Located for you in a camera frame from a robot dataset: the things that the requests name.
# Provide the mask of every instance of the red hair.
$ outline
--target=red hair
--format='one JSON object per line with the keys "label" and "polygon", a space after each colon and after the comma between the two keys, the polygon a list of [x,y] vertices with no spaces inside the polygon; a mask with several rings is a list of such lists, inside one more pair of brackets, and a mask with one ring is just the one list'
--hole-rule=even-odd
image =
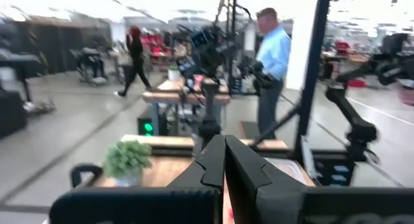
{"label": "red hair", "polygon": [[135,26],[129,29],[129,33],[133,39],[139,39],[139,37],[141,36],[141,30]]}

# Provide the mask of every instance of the green light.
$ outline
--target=green light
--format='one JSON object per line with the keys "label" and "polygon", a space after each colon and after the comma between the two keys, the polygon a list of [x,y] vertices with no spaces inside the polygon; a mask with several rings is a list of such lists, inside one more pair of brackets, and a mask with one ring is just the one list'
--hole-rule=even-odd
{"label": "green light", "polygon": [[144,128],[147,131],[153,131],[154,130],[152,124],[148,124],[148,123],[144,124]]}

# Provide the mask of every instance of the green plant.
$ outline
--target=green plant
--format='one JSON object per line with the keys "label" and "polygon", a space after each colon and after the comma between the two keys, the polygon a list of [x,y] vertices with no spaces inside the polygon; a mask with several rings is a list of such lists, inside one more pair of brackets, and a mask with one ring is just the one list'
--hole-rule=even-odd
{"label": "green plant", "polygon": [[171,71],[178,71],[179,70],[179,67],[176,66],[176,65],[170,65],[169,66],[169,70],[171,70]]}
{"label": "green plant", "polygon": [[106,175],[114,178],[140,173],[144,168],[152,167],[149,160],[151,150],[151,146],[136,140],[118,142],[109,148],[103,170]]}

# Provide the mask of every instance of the potted plant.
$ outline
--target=potted plant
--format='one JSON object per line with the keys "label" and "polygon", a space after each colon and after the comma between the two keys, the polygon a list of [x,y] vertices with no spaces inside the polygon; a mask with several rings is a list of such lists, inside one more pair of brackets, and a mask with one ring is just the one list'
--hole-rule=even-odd
{"label": "potted plant", "polygon": [[170,65],[168,69],[168,79],[170,81],[179,81],[181,78],[181,72],[177,65]]}
{"label": "potted plant", "polygon": [[103,171],[118,186],[136,186],[141,183],[145,168],[152,167],[149,160],[151,146],[138,141],[118,142],[109,148]]}

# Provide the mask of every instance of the black stand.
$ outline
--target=black stand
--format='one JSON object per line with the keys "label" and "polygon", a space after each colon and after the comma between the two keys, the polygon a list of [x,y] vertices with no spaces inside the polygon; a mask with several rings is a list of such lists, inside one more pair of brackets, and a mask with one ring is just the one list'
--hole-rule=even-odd
{"label": "black stand", "polygon": [[215,135],[221,132],[220,124],[214,116],[214,96],[219,91],[219,87],[220,85],[210,78],[205,79],[201,84],[206,97],[206,115],[199,126],[199,136],[202,139],[201,150],[207,146]]}

